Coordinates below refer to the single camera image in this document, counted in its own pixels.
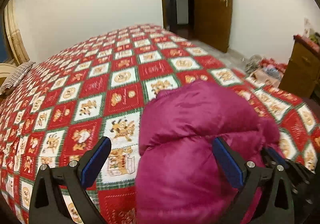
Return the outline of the striped grey pillow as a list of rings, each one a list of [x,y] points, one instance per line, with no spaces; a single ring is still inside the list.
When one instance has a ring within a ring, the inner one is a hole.
[[[32,69],[35,62],[28,61],[20,64],[15,70],[5,79],[1,85],[1,95],[9,95],[20,84],[23,78]]]

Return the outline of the cream wooden headboard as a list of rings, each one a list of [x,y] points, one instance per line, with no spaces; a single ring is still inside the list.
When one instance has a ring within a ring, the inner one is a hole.
[[[0,85],[16,69],[16,66],[8,63],[0,63]]]

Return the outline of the brown wooden door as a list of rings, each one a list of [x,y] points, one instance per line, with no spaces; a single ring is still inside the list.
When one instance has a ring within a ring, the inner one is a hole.
[[[194,32],[203,43],[227,52],[231,34],[232,0],[228,7],[220,0],[194,0]]]

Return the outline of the beige floral curtain right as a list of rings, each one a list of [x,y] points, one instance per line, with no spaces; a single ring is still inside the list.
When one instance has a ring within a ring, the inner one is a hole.
[[[9,0],[4,8],[4,25],[15,63],[20,65],[28,62],[30,58],[23,44],[18,23],[16,22],[15,0]]]

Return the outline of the magenta puffer jacket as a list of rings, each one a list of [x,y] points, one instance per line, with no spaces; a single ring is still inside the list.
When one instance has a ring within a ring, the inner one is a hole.
[[[197,80],[161,90],[144,108],[135,180],[138,223],[216,223],[236,195],[218,168],[212,141],[222,137],[263,166],[279,129],[234,90]]]

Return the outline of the clothes pile on floor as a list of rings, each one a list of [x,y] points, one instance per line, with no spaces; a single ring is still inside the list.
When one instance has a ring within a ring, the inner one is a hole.
[[[275,88],[279,87],[286,69],[287,64],[260,55],[253,55],[245,66],[245,72],[250,77]]]

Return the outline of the red patchwork bear bedspread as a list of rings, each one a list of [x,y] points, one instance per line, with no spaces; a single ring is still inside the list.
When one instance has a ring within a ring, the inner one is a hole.
[[[1,102],[1,193],[29,221],[42,164],[78,160],[102,135],[112,152],[88,195],[108,223],[135,223],[135,177],[143,107],[159,91],[203,80],[231,88],[274,119],[280,149],[313,170],[319,120],[302,99],[259,83],[161,27],[137,25],[78,43],[29,71]]]

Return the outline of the brown wooden dresser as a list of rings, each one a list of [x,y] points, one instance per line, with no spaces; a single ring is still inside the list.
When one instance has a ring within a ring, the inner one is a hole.
[[[319,45],[294,35],[292,54],[279,88],[301,98],[310,98],[319,87]]]

